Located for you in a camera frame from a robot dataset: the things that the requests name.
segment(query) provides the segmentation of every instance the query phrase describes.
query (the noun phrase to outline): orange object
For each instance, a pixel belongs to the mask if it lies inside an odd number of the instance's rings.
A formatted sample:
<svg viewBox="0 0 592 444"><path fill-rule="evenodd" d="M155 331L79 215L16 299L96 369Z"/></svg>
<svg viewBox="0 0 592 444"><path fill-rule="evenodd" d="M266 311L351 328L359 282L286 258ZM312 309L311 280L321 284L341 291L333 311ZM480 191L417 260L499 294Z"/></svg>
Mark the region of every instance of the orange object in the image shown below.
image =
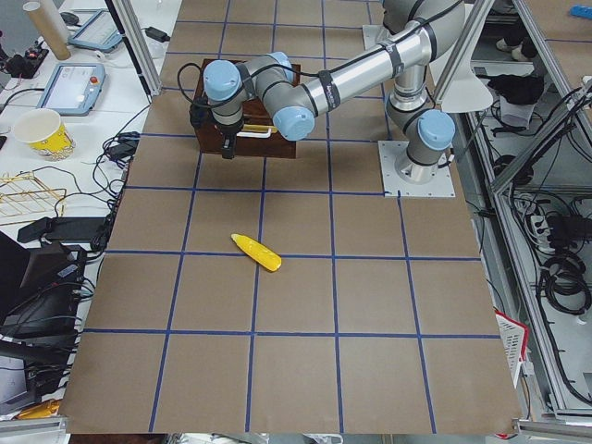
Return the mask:
<svg viewBox="0 0 592 444"><path fill-rule="evenodd" d="M59 409L59 404L61 400L47 400L42 402L41 404L33 405L22 412L20 412L16 418L17 419L39 419L39 418L46 418L47 416L51 416L54 413L57 413L57 409Z"/></svg>

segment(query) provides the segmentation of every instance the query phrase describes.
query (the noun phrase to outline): power adapter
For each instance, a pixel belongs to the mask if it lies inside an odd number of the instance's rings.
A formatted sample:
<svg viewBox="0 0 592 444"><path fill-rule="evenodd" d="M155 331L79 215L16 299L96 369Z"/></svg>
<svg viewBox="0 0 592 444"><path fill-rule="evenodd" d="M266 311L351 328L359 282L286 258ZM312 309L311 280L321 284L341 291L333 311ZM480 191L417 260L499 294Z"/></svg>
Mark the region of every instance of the power adapter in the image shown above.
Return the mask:
<svg viewBox="0 0 592 444"><path fill-rule="evenodd" d="M170 36L166 32L160 31L152 26L146 28L144 32L146 32L148 37L160 43L168 42L170 40Z"/></svg>

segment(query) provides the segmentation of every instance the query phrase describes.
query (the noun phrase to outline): paper towel roll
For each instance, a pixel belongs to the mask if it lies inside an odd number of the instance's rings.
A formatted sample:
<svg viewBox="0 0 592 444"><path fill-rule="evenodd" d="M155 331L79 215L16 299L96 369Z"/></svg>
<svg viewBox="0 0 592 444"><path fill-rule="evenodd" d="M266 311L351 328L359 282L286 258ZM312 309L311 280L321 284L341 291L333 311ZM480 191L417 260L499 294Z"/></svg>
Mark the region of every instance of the paper towel roll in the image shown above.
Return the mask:
<svg viewBox="0 0 592 444"><path fill-rule="evenodd" d="M62 16L59 15L59 11L57 10L56 4L54 0L37 0L41 3L41 9L45 11L45 14L49 19L52 20L52 24L54 27L59 31L59 35L61 35L62 40L64 43L68 43L68 37L70 35L70 31L64 23Z"/></svg>
<svg viewBox="0 0 592 444"><path fill-rule="evenodd" d="M45 39L58 60L66 60L70 57L70 51L66 47L66 42L60 34L48 13L42 8L40 2L28 2L23 5L23 10L29 15L29 19L37 28L37 31Z"/></svg>

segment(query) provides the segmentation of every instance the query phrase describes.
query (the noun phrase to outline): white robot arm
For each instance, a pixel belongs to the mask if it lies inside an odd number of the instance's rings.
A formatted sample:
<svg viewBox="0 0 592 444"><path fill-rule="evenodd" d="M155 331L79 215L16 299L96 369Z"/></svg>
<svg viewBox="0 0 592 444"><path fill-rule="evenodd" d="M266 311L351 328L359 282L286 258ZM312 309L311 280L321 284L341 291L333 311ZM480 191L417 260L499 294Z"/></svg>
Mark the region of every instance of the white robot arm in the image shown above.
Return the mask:
<svg viewBox="0 0 592 444"><path fill-rule="evenodd" d="M291 64L283 53L236 65L225 60L209 64L203 73L204 89L216 126L225 136L225 156L233 156L236 134L243 125L242 103L247 100L258 97L281 134L298 141L313 130L315 117L394 79L387 113L410 140L407 158L400 160L398 170L409 181L426 181L455 131L448 115L428 109L426 68L461 34L464 1L383 0L383 7L383 24L392 35L295 87Z"/></svg>

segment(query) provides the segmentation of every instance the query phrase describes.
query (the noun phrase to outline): paper cup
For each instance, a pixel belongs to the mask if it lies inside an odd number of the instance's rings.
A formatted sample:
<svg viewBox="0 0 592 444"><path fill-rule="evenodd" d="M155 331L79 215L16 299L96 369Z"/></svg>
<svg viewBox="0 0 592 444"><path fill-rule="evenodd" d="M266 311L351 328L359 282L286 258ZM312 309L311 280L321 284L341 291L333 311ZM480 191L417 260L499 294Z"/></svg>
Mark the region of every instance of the paper cup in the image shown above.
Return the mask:
<svg viewBox="0 0 592 444"><path fill-rule="evenodd" d="M13 125L12 133L19 142L27 143L49 160L65 159L76 146L62 117L49 108L32 109L23 114Z"/></svg>

